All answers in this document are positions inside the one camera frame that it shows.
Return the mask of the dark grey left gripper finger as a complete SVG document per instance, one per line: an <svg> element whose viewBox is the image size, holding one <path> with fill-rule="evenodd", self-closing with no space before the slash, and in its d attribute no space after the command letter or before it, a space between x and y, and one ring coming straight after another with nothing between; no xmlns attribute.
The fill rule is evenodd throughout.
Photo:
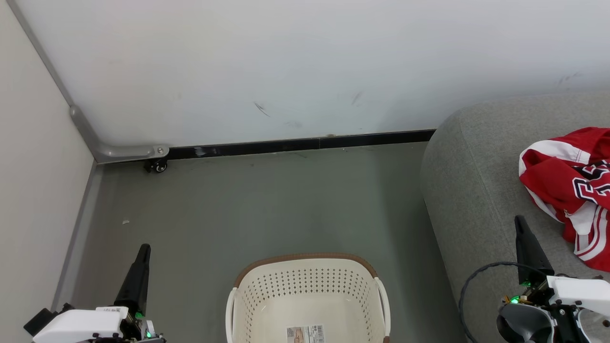
<svg viewBox="0 0 610 343"><path fill-rule="evenodd" d="M131 317L144 316L146 312L148 282L150 277L151 247L144 243L129 267L113 305L128 308Z"/></svg>

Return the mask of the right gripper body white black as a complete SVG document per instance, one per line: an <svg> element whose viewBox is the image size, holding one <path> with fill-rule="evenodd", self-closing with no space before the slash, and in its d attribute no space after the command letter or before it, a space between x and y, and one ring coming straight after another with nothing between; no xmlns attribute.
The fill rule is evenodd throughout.
<svg viewBox="0 0 610 343"><path fill-rule="evenodd" d="M608 319L610 285L602 279L547 276L517 303L505 305L505 319L579 319L582 310Z"/></svg>

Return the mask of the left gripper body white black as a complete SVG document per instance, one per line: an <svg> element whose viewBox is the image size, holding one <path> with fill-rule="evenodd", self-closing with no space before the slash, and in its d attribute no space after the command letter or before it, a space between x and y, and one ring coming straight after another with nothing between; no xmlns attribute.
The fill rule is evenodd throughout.
<svg viewBox="0 0 610 343"><path fill-rule="evenodd" d="M65 306L62 311L41 310L32 319L34 343L163 343L165 337L155 332L144 316L131 317L122 306L77 310Z"/></svg>

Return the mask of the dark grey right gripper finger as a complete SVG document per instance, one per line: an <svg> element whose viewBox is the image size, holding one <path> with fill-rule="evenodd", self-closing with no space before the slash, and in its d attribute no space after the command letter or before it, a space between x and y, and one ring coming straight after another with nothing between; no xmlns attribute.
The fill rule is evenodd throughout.
<svg viewBox="0 0 610 343"><path fill-rule="evenodd" d="M514 224L519 282L527 287L538 287L547 276L555 275L555 271L525 217L516 215Z"/></svg>

